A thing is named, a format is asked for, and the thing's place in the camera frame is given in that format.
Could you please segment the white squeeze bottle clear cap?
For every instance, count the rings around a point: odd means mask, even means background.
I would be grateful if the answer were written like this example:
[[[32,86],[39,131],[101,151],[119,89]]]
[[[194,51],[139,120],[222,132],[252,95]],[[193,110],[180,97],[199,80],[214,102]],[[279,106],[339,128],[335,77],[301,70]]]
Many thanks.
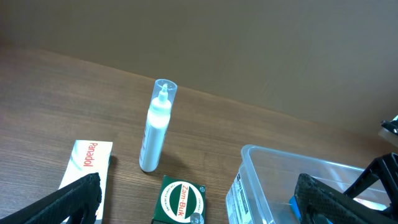
[[[155,81],[139,156],[144,172],[155,171],[159,164],[177,89],[177,84],[170,80]]]

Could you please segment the green Zam-Buk box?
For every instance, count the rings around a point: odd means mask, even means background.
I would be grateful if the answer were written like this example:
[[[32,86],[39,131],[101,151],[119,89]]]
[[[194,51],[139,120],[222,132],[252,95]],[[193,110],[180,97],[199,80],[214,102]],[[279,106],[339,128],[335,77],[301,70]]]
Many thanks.
[[[205,224],[206,186],[167,175],[151,224]]]

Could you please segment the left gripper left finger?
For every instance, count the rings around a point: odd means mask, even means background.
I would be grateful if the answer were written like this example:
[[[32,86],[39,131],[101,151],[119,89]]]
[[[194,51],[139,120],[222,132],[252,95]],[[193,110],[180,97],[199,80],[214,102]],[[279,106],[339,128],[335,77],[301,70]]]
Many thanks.
[[[87,174],[1,219],[1,224],[94,224],[102,201],[99,173]]]

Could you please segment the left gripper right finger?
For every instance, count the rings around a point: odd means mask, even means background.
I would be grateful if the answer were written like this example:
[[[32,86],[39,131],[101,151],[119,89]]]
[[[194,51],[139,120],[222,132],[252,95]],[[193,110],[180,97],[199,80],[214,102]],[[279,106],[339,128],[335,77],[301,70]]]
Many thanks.
[[[382,211],[354,200],[377,181],[381,181],[391,201]],[[343,193],[311,175],[300,174],[294,199],[300,223],[397,223],[397,154],[375,158]]]

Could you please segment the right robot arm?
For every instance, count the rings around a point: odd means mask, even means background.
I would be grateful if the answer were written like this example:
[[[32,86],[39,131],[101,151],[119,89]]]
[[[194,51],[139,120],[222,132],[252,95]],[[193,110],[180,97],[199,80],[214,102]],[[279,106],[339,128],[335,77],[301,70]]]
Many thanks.
[[[390,121],[382,120],[381,129],[378,132],[380,137],[393,144],[395,147],[397,147],[397,119],[398,116]]]

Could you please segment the white Panadol box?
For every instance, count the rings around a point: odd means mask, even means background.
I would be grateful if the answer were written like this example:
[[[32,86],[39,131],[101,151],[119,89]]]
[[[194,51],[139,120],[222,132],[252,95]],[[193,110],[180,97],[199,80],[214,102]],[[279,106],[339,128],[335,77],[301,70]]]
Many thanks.
[[[113,143],[108,141],[76,140],[59,189],[91,173],[99,173],[102,191],[95,224],[102,224],[106,182]]]

